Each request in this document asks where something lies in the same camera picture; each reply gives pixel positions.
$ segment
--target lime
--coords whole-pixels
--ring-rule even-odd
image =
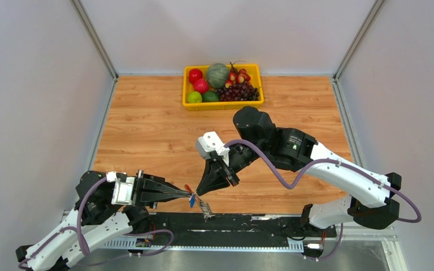
[[[217,93],[213,91],[207,91],[202,95],[202,100],[204,103],[212,103],[220,101],[220,98]]]
[[[187,95],[187,102],[189,103],[202,103],[202,95],[197,92],[193,91]]]

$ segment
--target gray floor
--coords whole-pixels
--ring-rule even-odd
[[[334,243],[327,241],[325,250]],[[80,263],[97,263],[124,254],[122,250],[98,249]],[[118,270],[118,271],[214,271],[214,270],[345,270],[382,271],[389,270],[380,242],[343,241],[336,254],[327,261],[314,263],[294,253],[270,252],[205,252],[166,251],[162,254],[125,258],[101,266],[76,266],[71,271]]]

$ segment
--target wood grain surface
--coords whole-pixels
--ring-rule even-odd
[[[195,144],[216,131],[223,142],[239,138],[232,117],[236,110],[186,111],[180,76],[120,77],[94,163],[97,171],[148,174],[184,188],[197,188],[204,160]],[[279,127],[297,128],[335,153],[351,160],[350,150],[327,77],[262,77],[267,112]],[[281,171],[288,182],[296,173]],[[305,176],[285,189],[261,159],[238,174],[236,187],[213,191],[202,199],[214,212],[301,213],[308,203],[325,203],[345,195],[340,189]],[[159,203],[156,211],[200,212],[187,199]]]

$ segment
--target black wire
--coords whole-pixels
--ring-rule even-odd
[[[294,241],[303,241],[306,238],[305,230],[304,229],[302,229],[303,230],[302,231],[303,232],[303,237],[302,238],[293,238],[293,237],[291,237],[290,235],[288,235],[287,233],[284,232],[284,229],[286,229],[288,227],[289,227],[288,225],[285,225],[282,228],[280,228],[280,232],[281,232],[281,234],[282,234],[283,237],[287,237],[287,238],[292,239]]]

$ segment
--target red fruit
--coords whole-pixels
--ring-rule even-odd
[[[237,79],[237,75],[234,72],[229,73],[229,80],[235,81]]]
[[[238,76],[237,76],[237,83],[238,84],[241,84],[241,83],[243,83],[245,81],[245,77],[244,77],[244,75],[241,73],[241,74],[239,74]]]
[[[203,77],[203,73],[200,69],[191,69],[189,72],[189,82],[192,84],[195,83],[197,80],[201,79]]]
[[[231,80],[227,80],[226,82],[225,82],[225,88],[226,89],[228,89],[230,86],[232,86],[233,85],[233,82],[231,81]]]
[[[197,81],[194,82],[193,86],[194,90],[199,92],[200,94],[204,94],[206,91],[209,90],[209,85],[203,78],[197,79]]]

